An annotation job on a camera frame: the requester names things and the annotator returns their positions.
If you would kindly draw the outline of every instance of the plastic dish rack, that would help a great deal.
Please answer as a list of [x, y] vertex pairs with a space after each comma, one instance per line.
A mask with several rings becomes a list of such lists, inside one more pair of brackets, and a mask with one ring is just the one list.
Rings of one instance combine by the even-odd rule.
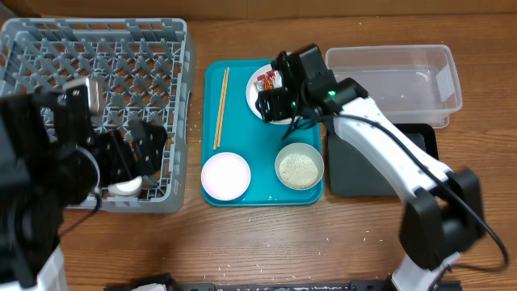
[[[194, 85], [195, 47], [181, 19], [11, 19], [0, 34], [0, 96], [60, 88], [82, 77], [104, 83], [97, 132], [128, 121], [162, 124], [168, 133], [162, 170], [144, 177], [138, 197], [111, 197], [103, 209], [119, 213], [173, 213], [183, 205], [187, 171], [187, 109]], [[51, 140], [53, 114], [41, 112]], [[92, 208], [89, 196], [73, 207]]]

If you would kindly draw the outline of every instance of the chopsticks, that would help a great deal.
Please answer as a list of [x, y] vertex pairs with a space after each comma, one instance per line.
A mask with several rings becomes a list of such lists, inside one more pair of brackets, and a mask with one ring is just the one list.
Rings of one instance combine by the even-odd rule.
[[223, 77], [223, 86], [221, 88], [221, 97], [219, 98], [219, 113], [217, 114], [216, 138], [213, 141], [213, 150], [217, 150], [221, 146], [221, 135], [223, 132], [223, 119], [225, 118], [226, 89], [228, 89], [229, 67], [225, 70]]

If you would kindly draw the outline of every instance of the wood grain surface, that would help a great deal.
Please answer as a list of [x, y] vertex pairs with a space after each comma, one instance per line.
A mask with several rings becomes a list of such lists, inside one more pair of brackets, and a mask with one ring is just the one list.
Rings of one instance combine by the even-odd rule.
[[[331, 47], [446, 44], [463, 108], [436, 131], [441, 159], [481, 179], [485, 216], [514, 257], [517, 248], [517, 15], [362, 17], [190, 22], [198, 48], [189, 108], [187, 190], [175, 214], [100, 213], [62, 239], [71, 290], [170, 272], [183, 283], [281, 284], [385, 278], [401, 262], [398, 199], [343, 199], [327, 189], [307, 207], [215, 208], [200, 193], [204, 72], [214, 61], [275, 57], [309, 42]], [[67, 211], [64, 227], [85, 214]], [[485, 238], [462, 259], [502, 261]], [[514, 290], [502, 274], [457, 271], [464, 290]]]
[[516, 0], [4, 0], [40, 15], [169, 17], [186, 20], [292, 19], [365, 15], [515, 13]]

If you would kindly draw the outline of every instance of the plastic storage bin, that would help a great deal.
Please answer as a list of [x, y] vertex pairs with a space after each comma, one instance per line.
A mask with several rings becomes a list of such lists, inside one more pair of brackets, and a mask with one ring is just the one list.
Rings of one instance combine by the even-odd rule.
[[[104, 83], [106, 109], [92, 119], [97, 132], [128, 121], [162, 124], [168, 141], [162, 170], [144, 177], [138, 197], [111, 197], [103, 209], [173, 213], [183, 205], [187, 171], [187, 109], [194, 85], [195, 47], [181, 19], [11, 19], [0, 34], [0, 96], [60, 88], [87, 76]], [[53, 137], [53, 114], [41, 112]], [[95, 206], [93, 196], [79, 206]]]
[[448, 125], [461, 109], [460, 80], [446, 45], [331, 48], [326, 65], [338, 81], [353, 78], [395, 124]]

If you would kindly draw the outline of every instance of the white plate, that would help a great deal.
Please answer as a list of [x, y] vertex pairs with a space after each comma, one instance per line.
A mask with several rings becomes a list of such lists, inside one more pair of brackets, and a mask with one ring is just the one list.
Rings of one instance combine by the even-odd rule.
[[[259, 91], [257, 90], [257, 87], [255, 86], [255, 82], [257, 82], [257, 77], [260, 75], [263, 75], [270, 70], [273, 70], [271, 68], [271, 65], [265, 65], [264, 67], [258, 69], [250, 78], [250, 81], [248, 81], [248, 86], [246, 87], [246, 100], [248, 101], [248, 106], [250, 107], [251, 111], [258, 117], [260, 120], [262, 120], [262, 116], [260, 115], [260, 111], [257, 110], [255, 107], [255, 102], [257, 102], [257, 99], [259, 98]], [[291, 118], [286, 118], [284, 120], [279, 121], [272, 121], [270, 122], [272, 124], [290, 124]]]

